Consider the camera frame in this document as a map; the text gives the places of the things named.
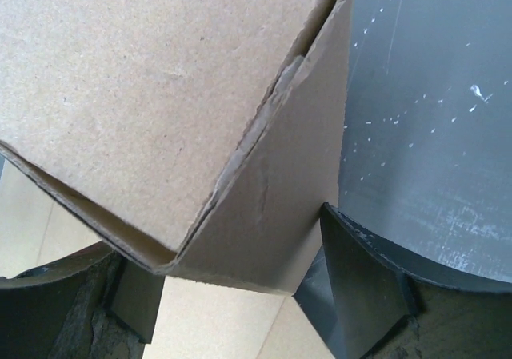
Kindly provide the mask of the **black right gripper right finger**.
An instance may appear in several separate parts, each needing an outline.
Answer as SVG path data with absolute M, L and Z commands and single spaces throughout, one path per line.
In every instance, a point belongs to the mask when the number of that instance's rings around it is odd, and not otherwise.
M 349 358 L 509 358 L 511 285 L 452 269 L 320 211 Z

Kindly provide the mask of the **brown cardboard box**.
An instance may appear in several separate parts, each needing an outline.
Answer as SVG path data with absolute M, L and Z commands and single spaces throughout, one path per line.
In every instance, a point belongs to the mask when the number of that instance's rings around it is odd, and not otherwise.
M 164 278 L 168 358 L 328 358 L 294 293 L 338 200 L 352 0 L 1 0 L 1 255 L 84 227 Z

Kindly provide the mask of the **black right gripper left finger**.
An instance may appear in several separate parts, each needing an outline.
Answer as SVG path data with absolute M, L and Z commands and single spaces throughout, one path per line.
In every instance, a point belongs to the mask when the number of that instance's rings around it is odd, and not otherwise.
M 140 358 L 164 278 L 97 242 L 1 279 L 3 358 Z

